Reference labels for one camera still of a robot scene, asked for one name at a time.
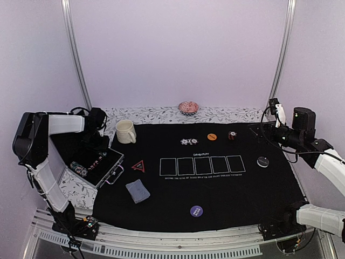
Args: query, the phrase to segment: red triangle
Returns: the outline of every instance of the red triangle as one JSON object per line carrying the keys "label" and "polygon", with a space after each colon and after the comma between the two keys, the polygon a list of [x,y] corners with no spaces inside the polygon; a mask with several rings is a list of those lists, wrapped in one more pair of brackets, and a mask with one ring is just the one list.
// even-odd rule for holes
{"label": "red triangle", "polygon": [[144,167],[144,160],[141,160],[139,163],[136,163],[134,166],[132,166],[134,170],[140,170],[145,172],[145,167]]}

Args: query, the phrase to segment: mug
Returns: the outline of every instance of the mug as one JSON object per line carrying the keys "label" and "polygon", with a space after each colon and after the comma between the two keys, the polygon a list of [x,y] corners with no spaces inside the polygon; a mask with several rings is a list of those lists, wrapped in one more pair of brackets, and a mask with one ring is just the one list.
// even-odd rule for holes
{"label": "mug", "polygon": [[133,122],[130,120],[120,120],[116,123],[116,135],[122,144],[136,143],[136,133]]}

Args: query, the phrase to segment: orange disc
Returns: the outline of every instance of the orange disc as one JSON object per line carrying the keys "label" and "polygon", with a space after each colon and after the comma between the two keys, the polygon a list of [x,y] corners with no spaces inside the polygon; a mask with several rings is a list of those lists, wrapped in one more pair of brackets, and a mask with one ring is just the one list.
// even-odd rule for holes
{"label": "orange disc", "polygon": [[217,135],[213,134],[213,133],[210,133],[207,135],[207,138],[211,141],[214,141],[217,139]]}

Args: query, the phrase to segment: poker mat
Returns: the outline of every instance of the poker mat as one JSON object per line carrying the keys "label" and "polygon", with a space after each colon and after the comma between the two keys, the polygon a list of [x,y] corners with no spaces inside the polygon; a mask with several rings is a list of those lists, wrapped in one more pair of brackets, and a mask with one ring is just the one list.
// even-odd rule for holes
{"label": "poker mat", "polygon": [[[258,141],[248,126],[145,124],[135,125],[135,144],[121,144],[115,136],[112,149],[125,155],[125,172],[98,190],[93,216],[116,227],[156,232],[219,230],[282,218],[303,194],[283,152]],[[234,140],[229,131],[237,133]],[[209,133],[217,139],[210,141]],[[192,138],[198,144],[181,145]],[[268,167],[258,166],[260,156],[268,158]],[[132,169],[141,160],[145,172]],[[137,179],[150,197],[135,204],[125,185]],[[198,217],[191,214],[194,206]]]}

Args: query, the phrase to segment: purple poker chip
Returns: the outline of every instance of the purple poker chip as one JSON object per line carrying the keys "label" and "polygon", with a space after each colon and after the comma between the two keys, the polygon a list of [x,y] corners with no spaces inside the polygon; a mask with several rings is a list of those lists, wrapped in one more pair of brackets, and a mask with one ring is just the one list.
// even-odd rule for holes
{"label": "purple poker chip", "polygon": [[195,205],[190,209],[190,215],[192,215],[193,217],[200,217],[201,215],[203,215],[203,208]]}

